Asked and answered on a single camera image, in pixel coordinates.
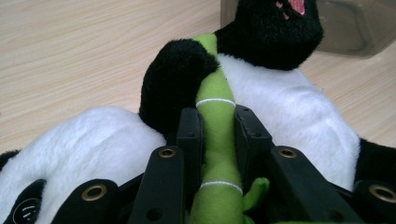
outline black plush arm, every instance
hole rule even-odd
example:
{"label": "black plush arm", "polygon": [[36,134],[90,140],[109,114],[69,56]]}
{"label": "black plush arm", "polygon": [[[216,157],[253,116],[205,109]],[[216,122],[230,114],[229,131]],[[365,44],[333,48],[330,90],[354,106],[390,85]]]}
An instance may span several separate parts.
{"label": "black plush arm", "polygon": [[144,77],[140,118],[164,136],[175,132],[181,109],[195,106],[201,81],[218,67],[216,59],[197,41],[167,43]]}

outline stuffed panda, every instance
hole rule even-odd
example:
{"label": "stuffed panda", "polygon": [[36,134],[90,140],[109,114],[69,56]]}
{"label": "stuffed panda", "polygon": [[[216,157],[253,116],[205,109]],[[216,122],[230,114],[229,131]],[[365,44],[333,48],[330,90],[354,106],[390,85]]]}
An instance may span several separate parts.
{"label": "stuffed panda", "polygon": [[[240,0],[235,21],[215,32],[219,59],[192,39],[166,44],[144,77],[139,114],[90,109],[0,157],[0,223],[51,223],[88,180],[122,185],[144,172],[149,154],[195,107],[202,81],[219,67],[235,102],[251,108],[277,146],[300,149],[335,185],[360,179],[396,185],[396,151],[359,138],[335,106],[298,70],[322,38],[314,0]],[[27,216],[14,217],[26,189]]]}
{"label": "stuffed panda", "polygon": [[353,190],[360,179],[396,185],[396,150],[359,138],[298,69],[323,37],[314,0],[240,0],[215,32],[219,61],[196,41],[169,42],[148,68],[140,116],[167,135],[180,108],[195,106],[201,81],[223,70],[235,102],[252,109],[276,146],[300,149],[324,177]]}

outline brass grommet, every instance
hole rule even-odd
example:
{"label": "brass grommet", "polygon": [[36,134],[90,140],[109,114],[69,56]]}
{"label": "brass grommet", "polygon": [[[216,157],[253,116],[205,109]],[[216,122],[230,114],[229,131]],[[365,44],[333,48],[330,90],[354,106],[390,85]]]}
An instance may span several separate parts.
{"label": "brass grommet", "polygon": [[86,202],[92,202],[101,199],[106,193],[107,187],[103,184],[98,184],[85,189],[81,194],[81,198]]}
{"label": "brass grommet", "polygon": [[369,190],[376,198],[384,202],[396,203],[396,193],[391,189],[380,185],[372,185]]}
{"label": "brass grommet", "polygon": [[159,152],[159,155],[162,158],[171,158],[176,155],[176,151],[172,148],[165,148]]}
{"label": "brass grommet", "polygon": [[290,158],[290,159],[297,157],[297,153],[294,150],[288,149],[288,148],[281,148],[279,150],[279,154],[283,157]]}

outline screw hole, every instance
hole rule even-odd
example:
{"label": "screw hole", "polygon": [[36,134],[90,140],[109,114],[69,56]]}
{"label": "screw hole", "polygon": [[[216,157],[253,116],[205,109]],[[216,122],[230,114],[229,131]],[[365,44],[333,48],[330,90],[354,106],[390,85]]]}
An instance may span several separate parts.
{"label": "screw hole", "polygon": [[286,158],[295,158],[297,156],[297,153],[294,150],[288,148],[280,149],[279,154]]}
{"label": "screw hole", "polygon": [[159,154],[162,158],[171,158],[176,155],[176,151],[172,148],[166,148],[161,150]]}
{"label": "screw hole", "polygon": [[396,193],[384,186],[372,185],[370,192],[378,199],[387,203],[396,203]]}
{"label": "screw hole", "polygon": [[105,185],[93,185],[82,192],[81,198],[86,202],[92,202],[101,199],[106,193],[107,187]]}
{"label": "screw hole", "polygon": [[146,218],[150,221],[157,221],[163,216],[163,210],[161,208],[151,208],[146,213]]}

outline white stitching line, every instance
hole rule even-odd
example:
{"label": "white stitching line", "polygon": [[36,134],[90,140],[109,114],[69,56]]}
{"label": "white stitching line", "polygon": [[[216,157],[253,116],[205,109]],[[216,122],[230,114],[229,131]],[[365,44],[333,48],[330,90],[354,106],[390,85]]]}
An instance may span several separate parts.
{"label": "white stitching line", "polygon": [[198,107],[201,104],[204,104],[206,102],[212,102],[212,101],[220,101],[220,102],[225,102],[225,103],[229,103],[232,104],[233,106],[235,106],[235,103],[232,100],[228,100],[228,99],[223,99],[223,98],[210,98],[210,99],[204,99],[202,101],[199,101],[195,106]]}
{"label": "white stitching line", "polygon": [[221,180],[219,180],[219,181],[209,181],[209,182],[202,183],[200,189],[202,189],[204,187],[207,187],[207,186],[211,186],[211,185],[226,185],[226,186],[230,186],[230,187],[233,187],[233,188],[237,189],[241,194],[243,194],[243,191],[242,191],[242,189],[239,186],[237,186],[237,185],[235,185],[233,183],[230,183],[230,182],[227,182],[227,181],[221,181]]}

